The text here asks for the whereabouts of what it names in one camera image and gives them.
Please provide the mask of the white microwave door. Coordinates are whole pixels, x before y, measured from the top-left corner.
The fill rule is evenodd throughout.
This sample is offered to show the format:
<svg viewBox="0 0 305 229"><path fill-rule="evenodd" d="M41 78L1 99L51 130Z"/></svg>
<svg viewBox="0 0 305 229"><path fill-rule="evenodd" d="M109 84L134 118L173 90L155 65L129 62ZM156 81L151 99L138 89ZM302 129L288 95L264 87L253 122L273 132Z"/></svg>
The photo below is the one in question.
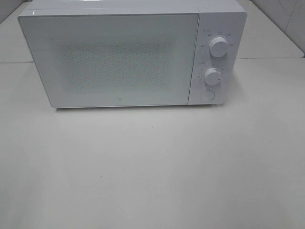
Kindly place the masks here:
<svg viewBox="0 0 305 229"><path fill-rule="evenodd" d="M54 108L187 104L198 14L20 17Z"/></svg>

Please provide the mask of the round white door release button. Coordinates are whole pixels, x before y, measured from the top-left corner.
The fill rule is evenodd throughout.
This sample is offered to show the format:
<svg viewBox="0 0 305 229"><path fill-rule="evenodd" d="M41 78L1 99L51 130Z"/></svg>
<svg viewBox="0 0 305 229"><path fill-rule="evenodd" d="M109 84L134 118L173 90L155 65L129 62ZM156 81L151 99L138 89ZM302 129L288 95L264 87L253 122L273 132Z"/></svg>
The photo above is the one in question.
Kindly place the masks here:
<svg viewBox="0 0 305 229"><path fill-rule="evenodd" d="M205 90L200 94L201 101L205 103L211 102L215 97L215 93L212 90Z"/></svg>

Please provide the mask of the upper white power knob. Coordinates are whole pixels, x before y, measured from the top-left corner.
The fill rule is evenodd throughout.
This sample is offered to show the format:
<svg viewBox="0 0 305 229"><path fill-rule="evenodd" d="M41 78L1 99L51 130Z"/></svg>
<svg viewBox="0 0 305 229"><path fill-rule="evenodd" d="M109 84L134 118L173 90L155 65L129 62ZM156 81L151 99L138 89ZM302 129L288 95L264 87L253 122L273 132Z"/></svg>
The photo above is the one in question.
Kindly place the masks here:
<svg viewBox="0 0 305 229"><path fill-rule="evenodd" d="M229 40L223 35L212 37L208 42L210 54L213 57L223 57L227 54L229 48Z"/></svg>

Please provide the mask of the white microwave oven body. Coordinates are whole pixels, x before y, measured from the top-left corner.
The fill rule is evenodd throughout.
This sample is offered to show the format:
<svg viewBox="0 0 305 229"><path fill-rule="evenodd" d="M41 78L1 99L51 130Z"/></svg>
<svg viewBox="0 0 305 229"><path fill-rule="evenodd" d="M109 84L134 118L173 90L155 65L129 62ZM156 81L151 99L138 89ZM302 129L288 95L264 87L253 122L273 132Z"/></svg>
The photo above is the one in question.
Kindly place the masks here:
<svg viewBox="0 0 305 229"><path fill-rule="evenodd" d="M18 21L20 17L163 14L199 16L189 98L187 104L181 105L222 104L247 18L246 11L235 0L34 0L19 15ZM229 40L228 52L220 58L213 57L208 47L209 40L217 35ZM222 73L217 85L210 86L204 81L203 74L209 68L217 68ZM215 93L209 103L200 99L205 90Z"/></svg>

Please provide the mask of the white timer knob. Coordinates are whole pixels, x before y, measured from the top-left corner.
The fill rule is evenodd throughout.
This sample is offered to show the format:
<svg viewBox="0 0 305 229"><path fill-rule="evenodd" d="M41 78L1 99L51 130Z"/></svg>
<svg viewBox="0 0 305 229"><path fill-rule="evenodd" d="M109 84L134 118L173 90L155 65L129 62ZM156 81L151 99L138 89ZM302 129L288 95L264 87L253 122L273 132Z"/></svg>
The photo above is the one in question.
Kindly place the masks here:
<svg viewBox="0 0 305 229"><path fill-rule="evenodd" d="M204 74L203 78L207 85L214 86L221 81L222 73L217 68L209 68Z"/></svg>

